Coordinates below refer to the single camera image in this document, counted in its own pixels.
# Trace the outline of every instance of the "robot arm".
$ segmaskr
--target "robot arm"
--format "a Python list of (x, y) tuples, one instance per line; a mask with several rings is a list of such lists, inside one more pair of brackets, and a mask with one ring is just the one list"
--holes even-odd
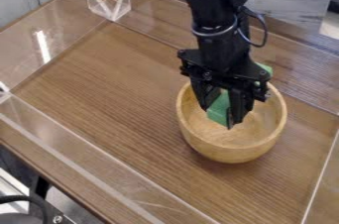
[[(267, 30), (261, 15), (244, 4), (248, 0), (187, 0), (192, 10), (192, 33), (199, 48), (179, 52), (181, 73), (191, 83), (201, 108), (208, 111), (228, 93), (223, 116), (231, 129), (253, 109), (255, 100), (268, 97), (268, 71), (251, 60), (251, 45), (263, 47)], [(261, 44), (249, 37), (249, 17), (259, 19), (264, 34)]]

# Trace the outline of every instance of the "green object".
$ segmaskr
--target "green object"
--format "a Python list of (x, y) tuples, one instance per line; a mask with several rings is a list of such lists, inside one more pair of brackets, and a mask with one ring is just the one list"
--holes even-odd
[[(272, 76), (272, 69), (269, 66), (256, 63), (268, 73), (269, 76)], [(212, 105), (209, 106), (207, 110), (207, 116), (208, 118), (215, 121), (216, 123), (221, 124), (223, 126), (228, 127), (228, 114), (227, 110), (231, 108), (231, 101), (229, 101), (229, 94), (228, 90), (223, 91)]]

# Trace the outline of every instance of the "bowl rim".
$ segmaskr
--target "bowl rim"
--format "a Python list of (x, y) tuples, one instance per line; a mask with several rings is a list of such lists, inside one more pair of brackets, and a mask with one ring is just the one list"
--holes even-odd
[(285, 102), (284, 99), (281, 97), (280, 92), (277, 91), (277, 89), (273, 87), (273, 85), (271, 83), (267, 84), (271, 92), (273, 93), (273, 95), (277, 97), (277, 103), (280, 105), (280, 109), (281, 109), (281, 115), (280, 115), (280, 120), (277, 123), (276, 128), (273, 129), (273, 131), (268, 134), (268, 136), (259, 142), (248, 145), (248, 146), (219, 146), (215, 144), (211, 144), (209, 142), (204, 141), (203, 137), (200, 135), (197, 135), (197, 133), (195, 132), (195, 130), (192, 129), (189, 123), (187, 122), (184, 113), (183, 113), (183, 109), (181, 109), (181, 104), (183, 104), (183, 96), (184, 93), (187, 92), (188, 88), (191, 87), (191, 82), (187, 82), (184, 84), (184, 86), (180, 89), (180, 92), (177, 94), (177, 98), (176, 98), (176, 114), (177, 114), (177, 119), (179, 119), (179, 123), (183, 124), (183, 126), (185, 127), (185, 129), (188, 130), (189, 134), (193, 135), (200, 141), (203, 141), (207, 145), (211, 145), (213, 147), (221, 148), (221, 149), (233, 149), (233, 150), (240, 150), (240, 149), (253, 149), (256, 147), (259, 147), (260, 145), (265, 144), (267, 142), (269, 142), (271, 140), (276, 139), (279, 134), (283, 131), (285, 122), (287, 122), (287, 106), (285, 106)]

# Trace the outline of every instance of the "wooden table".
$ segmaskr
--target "wooden table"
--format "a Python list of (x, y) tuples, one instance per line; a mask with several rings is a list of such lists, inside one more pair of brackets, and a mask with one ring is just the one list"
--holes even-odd
[[(77, 0), (61, 2), (68, 10)], [(191, 21), (181, 13), (184, 5), (171, 7), (161, 0), (156, 5), (173, 18), (159, 23), (156, 35), (165, 38), (171, 29), (175, 47), (184, 47), (193, 40), (181, 26)], [(338, 130), (339, 46), (284, 23), (268, 20), (268, 24), (268, 44), (253, 50), (253, 57), (273, 68), (272, 83), (287, 102), (288, 121), (277, 145), (255, 162), (221, 165), (192, 151), (175, 114), (176, 95), (188, 80), (179, 74), (176, 49), (109, 22), (12, 91), (85, 142), (60, 135), (59, 129), (44, 131), (36, 123), (41, 117), (23, 113), (27, 126), (36, 126), (48, 142), (40, 145), (3, 123), (1, 144), (107, 223), (152, 223), (128, 202), (139, 203), (164, 223), (184, 223), (177, 217), (184, 214), (181, 206), (128, 179), (131, 172), (113, 166), (111, 157), (216, 222), (299, 223)], [(259, 35), (253, 28), (253, 38)], [(131, 201), (116, 200), (117, 190)], [(320, 201), (338, 202), (338, 194), (324, 195)], [(310, 223), (336, 223), (338, 211), (330, 210), (318, 208)]]

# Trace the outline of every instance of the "cable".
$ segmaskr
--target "cable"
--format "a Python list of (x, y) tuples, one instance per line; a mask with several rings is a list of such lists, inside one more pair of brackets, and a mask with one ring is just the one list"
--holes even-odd
[(44, 202), (43, 200), (33, 198), (31, 196), (24, 196), (24, 195), (12, 195), (12, 196), (3, 196), (0, 197), (0, 204), (8, 204), (12, 202), (17, 202), (17, 201), (28, 201), (33, 204), (36, 204), (43, 212), (43, 224), (48, 224), (48, 210), (45, 208)]

